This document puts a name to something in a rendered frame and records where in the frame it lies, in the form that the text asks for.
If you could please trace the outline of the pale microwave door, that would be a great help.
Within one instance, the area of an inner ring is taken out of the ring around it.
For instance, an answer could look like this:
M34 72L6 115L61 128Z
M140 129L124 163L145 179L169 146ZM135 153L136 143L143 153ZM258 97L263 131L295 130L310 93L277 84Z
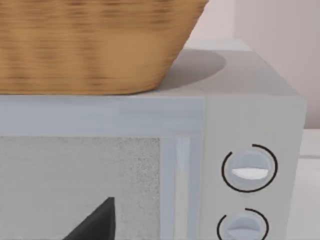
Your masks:
M187 240L199 231L203 96L0 96L0 137L160 138L160 238L175 240L176 140L189 137Z

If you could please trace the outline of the woven wicker basket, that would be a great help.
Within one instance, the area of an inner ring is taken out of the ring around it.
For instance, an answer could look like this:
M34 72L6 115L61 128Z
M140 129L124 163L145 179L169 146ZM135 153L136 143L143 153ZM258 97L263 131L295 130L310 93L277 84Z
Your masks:
M209 0L0 0L0 95L153 90Z

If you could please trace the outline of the pale microwave knob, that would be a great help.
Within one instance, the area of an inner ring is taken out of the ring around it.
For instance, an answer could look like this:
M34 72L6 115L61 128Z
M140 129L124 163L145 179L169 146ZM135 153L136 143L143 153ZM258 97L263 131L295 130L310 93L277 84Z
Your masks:
M229 152L223 159L220 172L224 183L232 190L250 194L267 188L276 178L279 162L266 146Z
M266 240L270 224L263 213L253 208L223 215L216 225L218 240Z

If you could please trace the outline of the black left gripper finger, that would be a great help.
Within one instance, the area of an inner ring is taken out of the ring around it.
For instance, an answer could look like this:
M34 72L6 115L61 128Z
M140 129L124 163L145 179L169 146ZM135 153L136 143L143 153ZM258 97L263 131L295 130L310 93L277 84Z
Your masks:
M108 197L63 240L115 240L115 198Z

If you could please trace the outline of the pale microwave oven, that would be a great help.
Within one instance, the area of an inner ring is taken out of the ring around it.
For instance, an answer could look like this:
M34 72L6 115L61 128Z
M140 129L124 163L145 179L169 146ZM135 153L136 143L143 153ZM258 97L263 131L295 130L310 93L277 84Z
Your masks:
M245 208L269 222L265 240L287 240L307 103L243 42L189 41L155 90L122 96L205 98L196 240L218 240L224 215ZM241 193L222 179L229 152L253 144L277 157L273 182ZM107 198L115 240L161 240L158 137L0 136L0 240L63 240Z

